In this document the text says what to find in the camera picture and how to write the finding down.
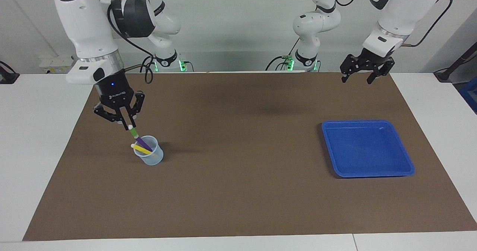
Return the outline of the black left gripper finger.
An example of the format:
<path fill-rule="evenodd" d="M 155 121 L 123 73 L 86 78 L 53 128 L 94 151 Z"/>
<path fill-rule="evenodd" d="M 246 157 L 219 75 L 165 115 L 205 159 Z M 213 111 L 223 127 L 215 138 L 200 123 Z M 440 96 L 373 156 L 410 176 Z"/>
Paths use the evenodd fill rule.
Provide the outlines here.
<path fill-rule="evenodd" d="M 352 54 L 348 54 L 344 61 L 341 63 L 339 69 L 341 70 L 341 81 L 346 83 L 353 73 L 358 70 L 359 66 L 357 65 L 357 57 Z"/>
<path fill-rule="evenodd" d="M 373 71 L 367 78 L 367 83 L 371 85 L 373 81 L 380 76 L 387 76 L 394 66 L 395 61 L 392 57 L 388 57 L 383 63 L 372 63 Z"/>

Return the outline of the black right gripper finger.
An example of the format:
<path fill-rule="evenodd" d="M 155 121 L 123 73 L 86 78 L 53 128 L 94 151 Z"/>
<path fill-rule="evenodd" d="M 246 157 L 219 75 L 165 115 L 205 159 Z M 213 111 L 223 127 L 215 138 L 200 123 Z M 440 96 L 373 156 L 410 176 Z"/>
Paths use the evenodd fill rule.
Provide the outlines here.
<path fill-rule="evenodd" d="M 114 112 L 106 111 L 105 107 L 111 108 L 112 110 L 114 110 Z M 93 107 L 93 112 L 98 116 L 101 116 L 102 118 L 108 120 L 109 122 L 119 122 L 120 124 L 126 126 L 126 121 L 120 110 L 122 107 L 126 107 L 123 102 L 112 101 L 106 102 L 106 104 L 99 102 L 96 106 Z"/>
<path fill-rule="evenodd" d="M 141 112 L 145 94 L 142 91 L 126 91 L 126 130 L 129 125 L 136 127 L 136 115 Z"/>

